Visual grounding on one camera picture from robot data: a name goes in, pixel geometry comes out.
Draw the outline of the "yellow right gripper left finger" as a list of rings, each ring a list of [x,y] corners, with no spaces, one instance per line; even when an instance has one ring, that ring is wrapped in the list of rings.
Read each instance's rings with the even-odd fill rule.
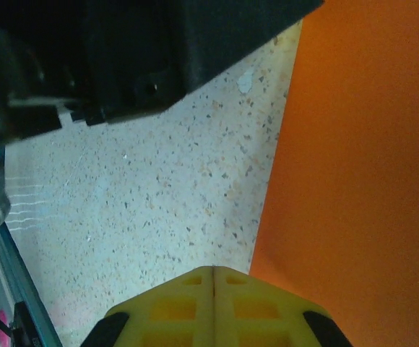
[[[110,308],[82,347],[214,347],[214,294],[198,267]]]

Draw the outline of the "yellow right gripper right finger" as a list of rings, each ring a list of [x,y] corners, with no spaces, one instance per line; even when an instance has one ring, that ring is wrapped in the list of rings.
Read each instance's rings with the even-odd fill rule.
[[[214,269],[215,347],[353,347],[318,304],[228,267]]]

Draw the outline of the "orange square paper sheet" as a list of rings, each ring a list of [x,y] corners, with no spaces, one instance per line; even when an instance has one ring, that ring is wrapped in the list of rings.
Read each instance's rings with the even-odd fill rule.
[[[419,0],[303,20],[250,273],[355,347],[419,347]]]

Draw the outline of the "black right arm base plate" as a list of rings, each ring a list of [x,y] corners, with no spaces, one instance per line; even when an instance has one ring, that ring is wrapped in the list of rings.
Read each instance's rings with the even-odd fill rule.
[[[11,329],[11,347],[33,347],[33,321],[26,303],[23,301],[17,302],[14,305]]]

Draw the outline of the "long aluminium frame rail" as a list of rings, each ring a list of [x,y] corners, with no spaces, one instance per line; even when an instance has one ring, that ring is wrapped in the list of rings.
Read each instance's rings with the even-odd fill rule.
[[[25,262],[5,223],[0,226],[0,264],[15,302],[25,302],[42,347],[63,347]]]

